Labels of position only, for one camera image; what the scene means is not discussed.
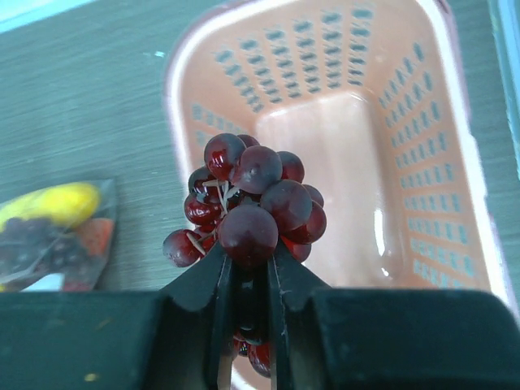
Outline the watermelon slice toy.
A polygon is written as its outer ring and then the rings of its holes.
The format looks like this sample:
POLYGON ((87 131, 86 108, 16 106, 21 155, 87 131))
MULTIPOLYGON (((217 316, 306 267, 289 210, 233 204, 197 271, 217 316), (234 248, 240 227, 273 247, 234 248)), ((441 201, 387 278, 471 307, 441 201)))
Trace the watermelon slice toy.
POLYGON ((115 221, 109 218, 92 218, 75 229, 86 259, 65 271, 63 291, 93 290, 109 261, 115 221))

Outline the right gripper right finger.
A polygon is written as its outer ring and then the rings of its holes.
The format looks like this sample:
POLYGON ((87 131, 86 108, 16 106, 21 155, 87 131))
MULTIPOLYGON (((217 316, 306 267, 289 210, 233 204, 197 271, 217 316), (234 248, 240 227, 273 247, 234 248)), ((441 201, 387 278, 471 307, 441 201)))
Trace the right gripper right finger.
POLYGON ((333 288, 278 244, 267 264, 274 389, 516 389, 519 328, 467 289, 333 288))

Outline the clear zip bag orange zipper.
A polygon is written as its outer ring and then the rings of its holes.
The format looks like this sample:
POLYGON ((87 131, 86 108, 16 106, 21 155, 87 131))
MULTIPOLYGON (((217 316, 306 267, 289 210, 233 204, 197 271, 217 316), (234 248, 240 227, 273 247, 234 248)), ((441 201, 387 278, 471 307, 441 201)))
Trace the clear zip bag orange zipper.
POLYGON ((91 291, 109 262, 113 180, 59 184, 1 204, 1 290, 91 291))

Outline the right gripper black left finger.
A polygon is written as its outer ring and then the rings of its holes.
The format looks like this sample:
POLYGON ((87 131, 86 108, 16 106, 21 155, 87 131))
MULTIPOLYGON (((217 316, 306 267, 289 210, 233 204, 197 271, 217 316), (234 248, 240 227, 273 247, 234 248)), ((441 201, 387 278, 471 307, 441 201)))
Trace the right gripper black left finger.
POLYGON ((147 292, 5 292, 4 389, 228 389, 232 262, 210 253, 147 292))

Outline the dark purple grapes toy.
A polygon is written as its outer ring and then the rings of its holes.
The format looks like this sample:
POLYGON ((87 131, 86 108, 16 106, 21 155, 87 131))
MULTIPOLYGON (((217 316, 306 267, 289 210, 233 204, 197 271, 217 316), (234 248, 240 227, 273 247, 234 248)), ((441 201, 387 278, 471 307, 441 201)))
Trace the dark purple grapes toy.
POLYGON ((49 218, 9 219, 1 231, 1 279, 67 271, 86 259, 76 234, 49 218))

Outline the yellow lemon toy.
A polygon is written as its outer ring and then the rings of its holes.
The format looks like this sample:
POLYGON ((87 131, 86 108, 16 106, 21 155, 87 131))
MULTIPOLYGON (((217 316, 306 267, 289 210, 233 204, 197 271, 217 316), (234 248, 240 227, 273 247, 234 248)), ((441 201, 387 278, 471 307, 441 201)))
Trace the yellow lemon toy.
POLYGON ((94 215, 101 200, 101 190, 87 182, 42 188, 1 204, 1 231, 9 219, 49 218, 58 225, 75 228, 94 215))

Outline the pink plastic basket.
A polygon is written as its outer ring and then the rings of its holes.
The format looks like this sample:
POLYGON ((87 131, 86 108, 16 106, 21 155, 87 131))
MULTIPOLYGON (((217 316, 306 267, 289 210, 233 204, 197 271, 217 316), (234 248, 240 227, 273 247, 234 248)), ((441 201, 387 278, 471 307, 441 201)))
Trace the pink plastic basket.
POLYGON ((232 1, 167 69, 179 169, 221 132, 297 154, 328 217, 307 266, 330 284, 472 288, 517 307, 445 1, 232 1))

